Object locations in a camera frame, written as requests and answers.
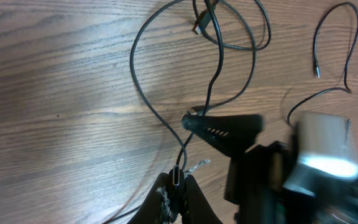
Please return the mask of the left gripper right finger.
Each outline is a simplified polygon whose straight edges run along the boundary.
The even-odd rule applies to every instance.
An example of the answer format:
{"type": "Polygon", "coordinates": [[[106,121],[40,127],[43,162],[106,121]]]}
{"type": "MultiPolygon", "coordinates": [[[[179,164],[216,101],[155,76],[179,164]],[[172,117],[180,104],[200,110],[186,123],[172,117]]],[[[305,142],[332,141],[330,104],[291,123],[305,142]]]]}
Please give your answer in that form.
{"type": "Polygon", "coordinates": [[[185,194],[180,214],[182,224],[222,224],[192,175],[185,178],[185,194]]]}

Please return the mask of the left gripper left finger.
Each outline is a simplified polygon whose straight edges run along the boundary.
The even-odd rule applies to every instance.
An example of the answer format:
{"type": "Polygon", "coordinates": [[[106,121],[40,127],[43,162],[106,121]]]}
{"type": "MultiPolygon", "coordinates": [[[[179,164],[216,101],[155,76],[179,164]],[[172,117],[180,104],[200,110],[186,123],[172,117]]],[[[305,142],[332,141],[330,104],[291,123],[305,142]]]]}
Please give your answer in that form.
{"type": "Polygon", "coordinates": [[[144,202],[128,224],[169,224],[174,222],[174,184],[168,173],[158,175],[144,202]]]}

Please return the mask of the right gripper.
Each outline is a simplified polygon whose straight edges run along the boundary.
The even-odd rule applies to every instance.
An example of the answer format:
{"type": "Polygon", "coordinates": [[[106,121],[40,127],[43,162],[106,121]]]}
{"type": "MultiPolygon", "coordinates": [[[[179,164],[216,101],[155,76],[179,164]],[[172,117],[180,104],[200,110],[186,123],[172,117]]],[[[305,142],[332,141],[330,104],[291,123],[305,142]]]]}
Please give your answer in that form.
{"type": "Polygon", "coordinates": [[[261,115],[186,114],[181,124],[232,158],[225,199],[239,207],[236,223],[358,223],[358,176],[304,165],[278,141],[244,153],[264,128],[261,115]]]}

